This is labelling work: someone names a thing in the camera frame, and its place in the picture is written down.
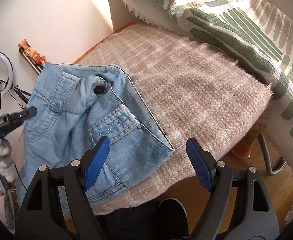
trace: wooden floor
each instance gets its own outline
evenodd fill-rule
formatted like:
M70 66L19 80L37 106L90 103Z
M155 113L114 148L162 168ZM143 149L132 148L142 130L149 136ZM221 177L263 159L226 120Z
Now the wooden floor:
M268 148L272 163L276 163L280 159L280 156L271 143L268 143ZM222 160L232 168L247 169L249 166L254 166L258 169L272 199L280 230L283 230L285 228L285 217L293 205L293 175L291 168L285 165L280 173L274 177L269 177L265 172L263 155L257 140L253 145L253 150L249 158L239 158L229 153ZM232 188L220 233L226 231L229 226L235 196L236 188ZM160 200L166 197L176 197L183 203L187 211L189 230L191 232L205 208L209 193L200 185L197 177L193 177L173 185L158 199Z

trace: blue rubber grip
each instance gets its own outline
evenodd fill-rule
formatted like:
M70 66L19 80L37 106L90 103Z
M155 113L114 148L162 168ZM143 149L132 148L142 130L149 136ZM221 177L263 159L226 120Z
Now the blue rubber grip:
M97 150L96 154L92 158L88 168L85 173L85 181L83 187L85 191L88 191L91 186L94 186L100 172L103 168L105 160L110 152L110 139L105 138L100 148Z
M186 154L188 155L193 169L198 176L202 187L206 188L209 192L213 189L212 174L208 166L194 143L189 139L186 142Z

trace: metal chair leg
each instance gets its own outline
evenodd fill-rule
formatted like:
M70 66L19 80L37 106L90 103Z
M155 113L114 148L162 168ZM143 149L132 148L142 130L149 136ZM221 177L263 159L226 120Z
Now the metal chair leg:
M257 138L259 139L260 147L261 147L261 150L262 150L262 153L263 153L263 158L264 158L266 172L267 172L267 174L269 176L275 176L276 174L278 174L282 170L282 168L284 167L284 165L287 162L282 157L280 163L273 170L272 169L272 163L271 163L271 160L270 160L269 150L268 150L268 148L266 146L266 141L265 141L264 135L262 133L259 133L259 135L257 136Z

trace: white ring light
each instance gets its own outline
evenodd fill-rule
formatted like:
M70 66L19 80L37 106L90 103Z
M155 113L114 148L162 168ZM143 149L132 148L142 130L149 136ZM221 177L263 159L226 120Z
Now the white ring light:
M9 60L8 56L2 52L0 52L0 60L6 65L8 69L8 83L5 86L5 88L1 91L1 96L3 96L6 93L8 93L13 84L13 64Z

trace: blue gripper pad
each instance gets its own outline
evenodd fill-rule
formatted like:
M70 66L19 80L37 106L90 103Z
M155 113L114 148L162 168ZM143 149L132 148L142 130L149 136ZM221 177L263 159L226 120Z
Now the blue gripper pad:
M110 139L105 137L104 141L100 145L96 154L92 158L90 164L86 168L85 181L83 187L85 191L88 191L91 186L94 186L97 178L100 175L100 172L103 168L105 160L110 152Z
M186 153L202 187L211 192L214 188L213 178L216 174L213 156L209 152L204 151L195 138L187 140Z

